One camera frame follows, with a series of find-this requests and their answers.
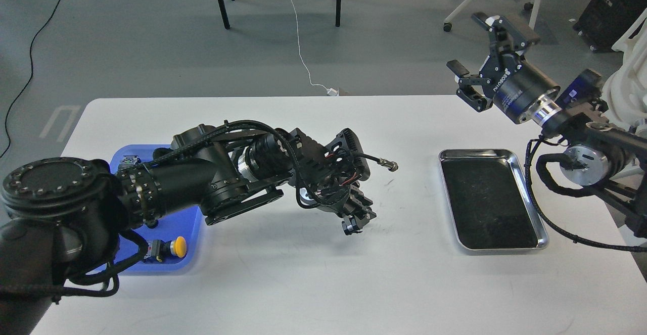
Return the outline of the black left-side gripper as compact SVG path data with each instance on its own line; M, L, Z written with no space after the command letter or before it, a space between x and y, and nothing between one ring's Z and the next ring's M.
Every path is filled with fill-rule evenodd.
M368 224L377 217L372 210L374 202L368 199L358 186L349 186L339 201L323 207L325 212L335 213L342 219L342 229L346 235L361 233L360 224Z

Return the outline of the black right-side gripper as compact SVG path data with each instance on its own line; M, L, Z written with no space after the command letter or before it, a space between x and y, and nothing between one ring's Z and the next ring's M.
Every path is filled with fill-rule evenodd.
M479 73L458 60L446 63L457 77L457 96L477 112L496 106L516 125L544 125L561 110L556 103L560 87L522 56L540 42L538 33L516 17L476 12L472 20L488 32L490 54Z

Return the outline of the black right-side robot arm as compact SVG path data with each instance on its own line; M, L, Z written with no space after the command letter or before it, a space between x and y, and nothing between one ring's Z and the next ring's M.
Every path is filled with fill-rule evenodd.
M483 12L472 19L488 34L488 56L478 73L451 60L456 94L477 112L497 107L516 125L534 121L541 127L525 153L525 185L532 190L531 166L538 147L559 136L563 153L541 155L535 169L554 193L580 198L596 196L624 214L637 238L645 238L645 180L638 188L617 183L613 176L633 161L645 170L645 138L611 123L598 86L600 75L587 69L561 92L545 73L529 63L525 52L540 36L524 21Z

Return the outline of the black left-side robot arm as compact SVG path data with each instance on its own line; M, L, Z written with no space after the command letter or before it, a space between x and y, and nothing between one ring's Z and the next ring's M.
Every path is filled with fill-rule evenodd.
M301 208L359 233L376 217L359 188L368 160L398 169L367 155L349 128L322 146L300 129L243 119L196 126L116 172L63 156L20 166L2 180L2 334L31 333L63 297L116 294L119 273L154 254L136 230L185 208L213 225L276 201L289 184Z

